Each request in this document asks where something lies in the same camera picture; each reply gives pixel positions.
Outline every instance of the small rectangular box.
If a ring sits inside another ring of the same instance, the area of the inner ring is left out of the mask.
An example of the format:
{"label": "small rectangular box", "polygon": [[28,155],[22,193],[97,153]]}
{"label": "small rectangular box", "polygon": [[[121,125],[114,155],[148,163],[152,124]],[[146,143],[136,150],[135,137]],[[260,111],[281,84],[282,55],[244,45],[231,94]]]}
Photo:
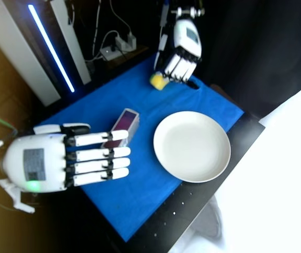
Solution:
{"label": "small rectangular box", "polygon": [[116,147],[126,147],[131,142],[136,130],[139,127],[139,113],[136,111],[125,108],[119,119],[115,122],[111,131],[114,130],[127,130],[128,138],[118,141],[107,141],[102,144],[102,148],[111,149]]}

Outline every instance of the black table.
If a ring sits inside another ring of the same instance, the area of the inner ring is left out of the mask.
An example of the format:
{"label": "black table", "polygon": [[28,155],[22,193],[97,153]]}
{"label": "black table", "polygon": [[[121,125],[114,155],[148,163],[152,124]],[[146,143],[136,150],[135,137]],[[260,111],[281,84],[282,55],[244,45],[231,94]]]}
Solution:
{"label": "black table", "polygon": [[263,130],[256,118],[245,113],[228,132],[232,155],[226,170],[207,183],[183,182],[128,242],[123,241],[80,188],[51,195],[59,242],[67,250],[100,247],[98,252],[168,252]]}

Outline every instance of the plate rim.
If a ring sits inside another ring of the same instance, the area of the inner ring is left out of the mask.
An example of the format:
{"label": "plate rim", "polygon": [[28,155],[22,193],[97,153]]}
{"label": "plate rim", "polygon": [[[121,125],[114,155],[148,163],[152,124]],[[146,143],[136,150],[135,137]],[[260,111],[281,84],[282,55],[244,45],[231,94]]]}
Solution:
{"label": "plate rim", "polygon": [[[226,136],[227,144],[228,144],[228,146],[229,146],[229,157],[228,157],[228,159],[227,159],[227,162],[225,163],[224,168],[223,168],[216,176],[214,176],[214,177],[212,177],[212,178],[210,178],[210,179],[202,180],[202,181],[185,180],[185,179],[183,179],[183,178],[181,178],[181,177],[178,177],[178,176],[176,176],[176,175],[173,175],[170,171],[168,171],[168,170],[165,168],[165,166],[161,163],[160,159],[158,158],[158,155],[157,155],[157,153],[156,153],[156,148],[155,148],[155,136],[156,136],[156,132],[158,131],[160,125],[163,123],[164,120],[166,120],[168,117],[170,117],[170,116],[172,116],[172,115],[174,115],[174,114],[178,114],[178,113],[182,113],[182,112],[193,112],[193,113],[201,114],[202,116],[205,116],[205,117],[211,119],[212,121],[214,121],[214,122],[220,127],[220,129],[222,130],[222,132],[223,132],[223,133],[225,134],[225,136]],[[154,132],[154,136],[153,136],[153,149],[154,149],[154,152],[155,152],[156,159],[158,160],[158,162],[161,164],[161,166],[162,166],[169,174],[171,174],[171,175],[172,175],[173,177],[175,177],[175,178],[178,178],[178,179],[181,180],[181,181],[185,181],[185,182],[189,182],[189,183],[205,183],[205,182],[209,182],[209,181],[214,180],[215,178],[219,177],[219,176],[225,171],[225,169],[228,167],[229,162],[230,162],[230,158],[231,158],[231,153],[232,153],[232,150],[231,150],[231,144],[230,144],[229,137],[228,137],[228,135],[226,134],[226,132],[224,131],[224,129],[221,127],[221,125],[220,125],[216,120],[214,120],[213,118],[209,117],[208,115],[205,115],[205,114],[203,114],[203,113],[196,112],[196,111],[179,111],[179,112],[174,112],[174,113],[168,115],[167,117],[165,117],[164,119],[162,119],[162,120],[160,121],[160,123],[157,125],[157,127],[156,127],[156,129],[155,129],[155,132]]]}

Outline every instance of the dark curtain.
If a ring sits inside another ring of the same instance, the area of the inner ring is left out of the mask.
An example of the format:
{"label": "dark curtain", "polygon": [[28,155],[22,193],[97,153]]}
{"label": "dark curtain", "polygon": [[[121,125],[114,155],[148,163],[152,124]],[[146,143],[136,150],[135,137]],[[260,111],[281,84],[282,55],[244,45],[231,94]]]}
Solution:
{"label": "dark curtain", "polygon": [[196,71],[263,117],[301,90],[301,0],[206,3]]}

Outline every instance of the green wire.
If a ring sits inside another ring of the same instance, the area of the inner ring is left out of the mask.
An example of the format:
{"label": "green wire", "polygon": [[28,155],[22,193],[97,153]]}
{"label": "green wire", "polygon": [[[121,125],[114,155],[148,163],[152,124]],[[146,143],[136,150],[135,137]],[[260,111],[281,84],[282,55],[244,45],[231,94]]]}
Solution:
{"label": "green wire", "polygon": [[14,131],[14,135],[17,135],[17,129],[13,125],[9,124],[8,122],[6,122],[6,121],[4,121],[2,119],[0,119],[0,123],[2,125],[5,125],[5,126],[11,128]]}

